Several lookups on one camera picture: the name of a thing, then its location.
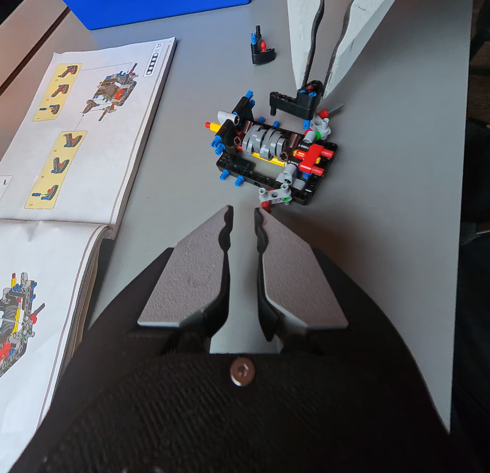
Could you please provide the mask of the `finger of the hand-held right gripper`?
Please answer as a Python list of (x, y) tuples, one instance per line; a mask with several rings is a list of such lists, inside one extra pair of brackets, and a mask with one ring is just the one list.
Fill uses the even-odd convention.
[(287, 0), (291, 61), (297, 88), (308, 82), (316, 33), (322, 21), (325, 0)]
[(340, 83), (395, 0), (351, 0), (325, 78), (323, 98)]

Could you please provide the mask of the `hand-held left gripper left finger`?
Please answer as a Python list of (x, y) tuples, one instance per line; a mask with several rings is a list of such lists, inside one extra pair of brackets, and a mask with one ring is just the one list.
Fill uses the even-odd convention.
[(232, 227), (233, 207), (228, 205), (175, 246), (139, 325), (193, 329), (209, 338), (224, 325), (229, 310), (227, 252)]

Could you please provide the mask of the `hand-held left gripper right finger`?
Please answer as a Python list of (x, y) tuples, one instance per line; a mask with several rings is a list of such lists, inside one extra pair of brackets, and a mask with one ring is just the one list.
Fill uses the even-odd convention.
[(347, 319), (310, 245), (262, 208), (255, 209), (254, 221), (258, 317), (266, 340), (346, 329)]

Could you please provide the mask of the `small black lego subassembly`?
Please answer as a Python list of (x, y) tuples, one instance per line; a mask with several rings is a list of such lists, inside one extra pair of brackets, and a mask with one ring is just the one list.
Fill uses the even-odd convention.
[(250, 47), (254, 65), (264, 65), (276, 58), (275, 49), (267, 48), (266, 42), (262, 38), (260, 25), (256, 26), (255, 33), (251, 33)]
[(324, 92), (323, 82), (312, 80), (303, 88), (297, 90), (297, 96), (291, 97), (277, 91), (269, 95), (271, 115), (275, 116), (277, 109), (294, 115), (303, 120), (312, 120)]

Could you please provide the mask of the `lego chassis assembly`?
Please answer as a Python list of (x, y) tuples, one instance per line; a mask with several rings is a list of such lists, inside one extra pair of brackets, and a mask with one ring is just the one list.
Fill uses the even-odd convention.
[(272, 205), (295, 202), (306, 206), (319, 188), (338, 146), (328, 141), (329, 119), (344, 105), (316, 112), (303, 121), (297, 133), (254, 118), (253, 92), (248, 90), (232, 112), (219, 111), (217, 122), (205, 127), (215, 134), (211, 146), (218, 156), (220, 179), (234, 177), (234, 185), (244, 183), (259, 188), (259, 202), (270, 211)]

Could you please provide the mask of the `lego instruction booklet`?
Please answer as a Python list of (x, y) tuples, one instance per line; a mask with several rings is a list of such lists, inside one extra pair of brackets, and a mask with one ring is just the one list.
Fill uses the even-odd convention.
[(81, 340), (176, 38), (54, 54), (1, 160), (1, 472), (45, 417)]

